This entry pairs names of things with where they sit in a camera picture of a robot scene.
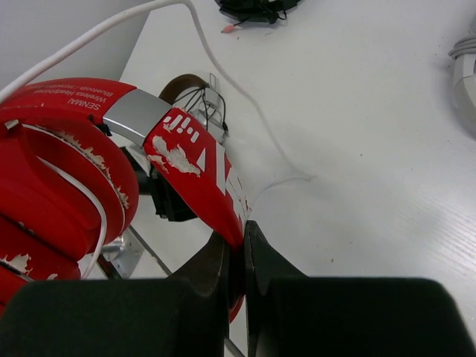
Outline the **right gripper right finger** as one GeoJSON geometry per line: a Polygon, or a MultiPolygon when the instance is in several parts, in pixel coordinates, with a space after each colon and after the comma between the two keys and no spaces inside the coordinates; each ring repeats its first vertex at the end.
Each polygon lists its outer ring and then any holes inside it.
{"type": "Polygon", "coordinates": [[[473,356],[452,296],[413,277],[309,277],[245,226],[250,356],[473,356]]]}

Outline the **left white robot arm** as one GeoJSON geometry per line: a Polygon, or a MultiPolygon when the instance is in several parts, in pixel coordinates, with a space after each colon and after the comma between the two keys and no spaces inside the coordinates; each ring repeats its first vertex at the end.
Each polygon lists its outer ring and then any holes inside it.
{"type": "Polygon", "coordinates": [[[152,198],[156,215],[170,222],[186,222],[197,218],[197,215],[157,169],[152,167],[147,173],[133,158],[131,150],[126,147],[120,149],[135,171],[139,194],[152,198]]]}

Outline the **red headphones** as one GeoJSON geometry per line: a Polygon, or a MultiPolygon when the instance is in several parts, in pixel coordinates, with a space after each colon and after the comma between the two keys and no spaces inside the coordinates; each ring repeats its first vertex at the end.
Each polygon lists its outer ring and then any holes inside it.
{"type": "Polygon", "coordinates": [[[78,280],[130,225],[135,144],[190,209],[234,249],[248,203],[225,148],[190,113],[127,83],[72,77],[15,90],[1,105],[1,304],[29,281],[78,280]]]}

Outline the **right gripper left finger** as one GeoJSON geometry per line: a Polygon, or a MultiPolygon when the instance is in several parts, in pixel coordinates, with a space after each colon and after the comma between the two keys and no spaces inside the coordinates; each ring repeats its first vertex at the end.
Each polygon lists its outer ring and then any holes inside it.
{"type": "Polygon", "coordinates": [[[1,317],[3,356],[222,356],[231,247],[218,234],[164,279],[50,280],[1,317]]]}

